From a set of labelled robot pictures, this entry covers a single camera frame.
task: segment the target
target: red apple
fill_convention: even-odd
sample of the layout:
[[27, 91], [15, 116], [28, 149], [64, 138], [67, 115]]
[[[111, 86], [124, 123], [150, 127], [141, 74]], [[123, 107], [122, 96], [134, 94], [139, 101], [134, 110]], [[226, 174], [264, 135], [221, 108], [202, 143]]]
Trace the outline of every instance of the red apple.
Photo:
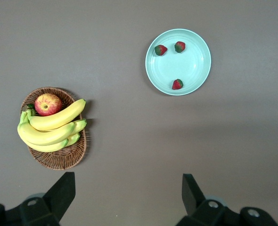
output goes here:
[[55, 94], [45, 93], [35, 100], [34, 108], [40, 116], [48, 116], [61, 110], [62, 101]]

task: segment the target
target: red strawberry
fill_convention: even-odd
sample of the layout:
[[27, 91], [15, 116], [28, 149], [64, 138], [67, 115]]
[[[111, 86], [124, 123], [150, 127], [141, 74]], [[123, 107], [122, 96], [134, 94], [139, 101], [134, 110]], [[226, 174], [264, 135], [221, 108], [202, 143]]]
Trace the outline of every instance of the red strawberry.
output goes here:
[[181, 81], [181, 79], [176, 79], [175, 81], [173, 81], [172, 89], [180, 89], [182, 87], [183, 87], [183, 82]]
[[155, 47], [155, 53], [158, 56], [162, 56], [167, 51], [167, 48], [163, 45], [158, 45]]
[[183, 51], [185, 50], [185, 43], [182, 42], [182, 41], [176, 42], [176, 44], [175, 44], [175, 50], [176, 50], [176, 52], [178, 52], [178, 53], [183, 52]]

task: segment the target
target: basket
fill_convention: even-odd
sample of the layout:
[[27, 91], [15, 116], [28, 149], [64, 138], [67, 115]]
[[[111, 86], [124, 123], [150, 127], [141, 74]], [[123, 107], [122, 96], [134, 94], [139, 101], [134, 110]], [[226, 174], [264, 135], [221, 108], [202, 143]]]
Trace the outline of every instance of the basket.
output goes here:
[[[22, 112], [22, 110], [24, 110], [25, 106], [27, 106], [28, 104], [34, 104], [36, 98], [44, 93], [51, 93], [57, 95], [62, 101], [62, 109], [68, 107], [75, 101], [68, 92], [62, 89], [54, 87], [38, 88], [32, 91], [30, 94], [28, 94], [28, 96], [26, 96], [26, 98], [22, 102], [20, 113]], [[82, 119], [81, 114], [77, 116], [74, 120], [79, 119]], [[81, 136], [79, 140], [75, 144], [60, 149], [56, 152], [39, 152], [33, 150], [29, 146], [27, 147], [33, 158], [42, 166], [53, 170], [65, 170], [76, 166], [83, 159], [86, 153], [87, 137], [84, 129], [80, 132], [80, 135]]]

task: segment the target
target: gray surface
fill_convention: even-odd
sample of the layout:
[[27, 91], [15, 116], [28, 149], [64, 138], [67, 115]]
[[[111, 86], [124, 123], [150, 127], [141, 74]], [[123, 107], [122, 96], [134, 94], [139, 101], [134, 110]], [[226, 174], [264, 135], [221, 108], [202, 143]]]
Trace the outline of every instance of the gray surface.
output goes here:
[[[144, 66], [153, 39], [190, 29], [212, 54], [204, 85], [171, 97]], [[0, 0], [0, 203], [46, 192], [47, 169], [16, 132], [32, 90], [91, 101], [92, 147], [69, 171], [76, 198], [63, 226], [172, 226], [186, 213], [183, 173], [234, 211], [278, 222], [278, 1]]]

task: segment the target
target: plate of strawberries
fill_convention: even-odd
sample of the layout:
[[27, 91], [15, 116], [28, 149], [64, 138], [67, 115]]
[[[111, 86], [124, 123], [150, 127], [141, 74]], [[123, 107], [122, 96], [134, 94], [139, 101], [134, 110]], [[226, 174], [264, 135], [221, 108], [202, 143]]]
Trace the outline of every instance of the plate of strawberries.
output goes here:
[[147, 50], [145, 68], [161, 92], [182, 96], [197, 90], [210, 72], [211, 55], [197, 33], [173, 29], [160, 34]]

